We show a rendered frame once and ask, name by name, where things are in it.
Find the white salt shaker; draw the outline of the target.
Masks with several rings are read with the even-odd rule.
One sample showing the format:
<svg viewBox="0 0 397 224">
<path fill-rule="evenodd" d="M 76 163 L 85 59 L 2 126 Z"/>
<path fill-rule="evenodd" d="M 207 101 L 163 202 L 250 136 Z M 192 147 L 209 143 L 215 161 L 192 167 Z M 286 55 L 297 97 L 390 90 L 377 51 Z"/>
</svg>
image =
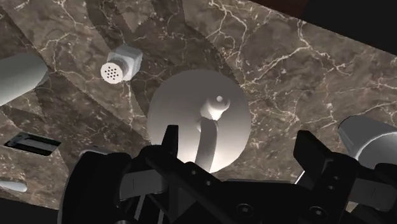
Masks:
<svg viewBox="0 0 397 224">
<path fill-rule="evenodd" d="M 102 79 L 110 84 L 130 81 L 140 70 L 143 52 L 140 49 L 121 45 L 109 52 L 101 66 Z"/>
</svg>

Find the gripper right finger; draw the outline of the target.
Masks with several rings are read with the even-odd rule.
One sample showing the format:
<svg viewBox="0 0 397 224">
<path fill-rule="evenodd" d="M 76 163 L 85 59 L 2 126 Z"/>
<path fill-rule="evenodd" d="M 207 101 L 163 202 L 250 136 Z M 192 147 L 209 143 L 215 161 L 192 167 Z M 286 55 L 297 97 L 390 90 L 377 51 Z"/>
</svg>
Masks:
<svg viewBox="0 0 397 224">
<path fill-rule="evenodd" d="M 298 131 L 293 156 L 312 181 L 298 224 L 397 224 L 397 165 L 366 168 L 308 130 Z"/>
</svg>

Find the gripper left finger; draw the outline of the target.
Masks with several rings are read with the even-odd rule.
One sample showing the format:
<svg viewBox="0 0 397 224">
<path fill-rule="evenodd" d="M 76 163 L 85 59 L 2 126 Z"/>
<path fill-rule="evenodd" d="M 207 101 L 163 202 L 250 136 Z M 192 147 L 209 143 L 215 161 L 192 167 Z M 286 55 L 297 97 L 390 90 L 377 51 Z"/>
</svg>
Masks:
<svg viewBox="0 0 397 224">
<path fill-rule="evenodd" d="M 171 224 L 237 224 L 222 182 L 193 162 L 177 159 L 178 135 L 177 125 L 168 126 L 160 145 L 146 146 L 132 159 L 120 185 L 120 198 L 158 193 L 153 203 Z"/>
</svg>

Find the black flat rectangular device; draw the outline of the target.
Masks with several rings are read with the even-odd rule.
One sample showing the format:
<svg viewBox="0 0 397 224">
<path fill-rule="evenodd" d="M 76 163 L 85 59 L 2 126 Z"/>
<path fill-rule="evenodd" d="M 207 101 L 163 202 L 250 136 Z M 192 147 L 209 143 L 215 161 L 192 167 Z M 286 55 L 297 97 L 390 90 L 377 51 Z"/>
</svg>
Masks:
<svg viewBox="0 0 397 224">
<path fill-rule="evenodd" d="M 58 140 L 27 132 L 19 132 L 4 143 L 4 146 L 9 148 L 35 153 L 42 156 L 51 155 L 60 145 L 61 142 Z"/>
</svg>

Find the small white oval object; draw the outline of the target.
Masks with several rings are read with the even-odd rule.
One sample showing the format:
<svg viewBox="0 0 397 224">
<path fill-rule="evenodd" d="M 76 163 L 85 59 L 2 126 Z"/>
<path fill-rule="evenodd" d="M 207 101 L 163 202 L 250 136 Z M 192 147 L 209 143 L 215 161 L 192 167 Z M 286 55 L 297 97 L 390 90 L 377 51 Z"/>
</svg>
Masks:
<svg viewBox="0 0 397 224">
<path fill-rule="evenodd" d="M 27 185 L 18 181 L 0 180 L 0 187 L 17 192 L 26 192 Z"/>
</svg>

